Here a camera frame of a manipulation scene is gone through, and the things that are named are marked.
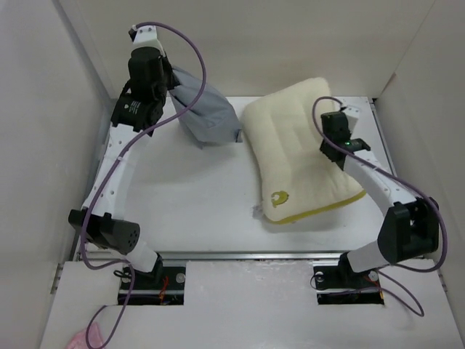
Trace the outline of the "cream yellow pillow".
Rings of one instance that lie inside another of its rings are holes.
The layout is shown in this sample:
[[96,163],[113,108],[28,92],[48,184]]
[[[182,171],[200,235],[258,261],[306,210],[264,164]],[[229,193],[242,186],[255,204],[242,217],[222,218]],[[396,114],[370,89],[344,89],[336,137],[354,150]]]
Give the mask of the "cream yellow pillow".
[[336,110],[328,82],[312,78],[249,103],[243,132],[255,155],[262,211],[274,224],[338,209],[365,195],[362,186],[320,152],[323,138],[312,120]]

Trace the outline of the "grey pillowcase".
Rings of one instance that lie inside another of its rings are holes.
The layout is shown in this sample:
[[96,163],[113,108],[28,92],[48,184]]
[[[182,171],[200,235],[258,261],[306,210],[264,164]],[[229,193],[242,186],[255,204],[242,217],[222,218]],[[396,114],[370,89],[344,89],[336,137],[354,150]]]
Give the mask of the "grey pillowcase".
[[[175,111],[179,113],[197,95],[202,81],[191,73],[173,67],[179,84],[169,91]],[[242,125],[227,98],[210,84],[196,104],[178,118],[184,133],[198,148],[226,143],[241,143]]]

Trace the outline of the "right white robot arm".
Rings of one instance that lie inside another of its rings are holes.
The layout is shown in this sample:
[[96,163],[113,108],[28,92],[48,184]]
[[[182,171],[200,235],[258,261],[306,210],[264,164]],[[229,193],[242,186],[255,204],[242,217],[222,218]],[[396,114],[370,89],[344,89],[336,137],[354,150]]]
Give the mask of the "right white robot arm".
[[354,286],[368,270],[436,251],[440,225],[431,201],[401,186],[391,174],[384,174],[371,147],[360,138],[352,138],[346,113],[324,113],[321,126],[325,137],[320,151],[362,186],[384,217],[373,242],[340,258],[336,269],[339,282]]

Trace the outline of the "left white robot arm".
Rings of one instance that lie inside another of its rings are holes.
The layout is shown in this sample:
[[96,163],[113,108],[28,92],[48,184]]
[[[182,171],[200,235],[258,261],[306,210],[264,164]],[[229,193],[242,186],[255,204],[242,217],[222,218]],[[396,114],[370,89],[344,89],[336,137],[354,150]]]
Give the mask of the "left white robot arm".
[[162,117],[174,75],[167,58],[153,47],[134,49],[128,68],[93,189],[80,210],[70,211],[68,222],[86,231],[87,243],[128,260],[139,282],[152,289],[162,282],[160,257],[141,239],[140,225],[125,220],[124,213],[135,167],[152,136],[146,130]]

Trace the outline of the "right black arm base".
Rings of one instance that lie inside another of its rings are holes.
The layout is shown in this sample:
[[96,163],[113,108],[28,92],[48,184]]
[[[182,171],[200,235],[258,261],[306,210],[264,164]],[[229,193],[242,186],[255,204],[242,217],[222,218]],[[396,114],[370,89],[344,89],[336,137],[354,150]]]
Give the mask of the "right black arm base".
[[318,305],[384,305],[376,269],[354,273],[339,260],[319,260],[312,269]]

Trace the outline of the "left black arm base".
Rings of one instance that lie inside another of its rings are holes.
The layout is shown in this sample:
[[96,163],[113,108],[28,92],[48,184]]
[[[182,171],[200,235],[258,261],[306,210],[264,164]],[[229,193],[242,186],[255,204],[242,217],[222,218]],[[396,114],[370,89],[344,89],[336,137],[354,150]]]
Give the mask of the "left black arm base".
[[135,270],[134,287],[129,292],[132,274],[129,267],[116,270],[113,275],[120,278],[117,302],[123,305],[129,294],[128,305],[184,305],[186,265],[165,263],[158,257],[152,272]]

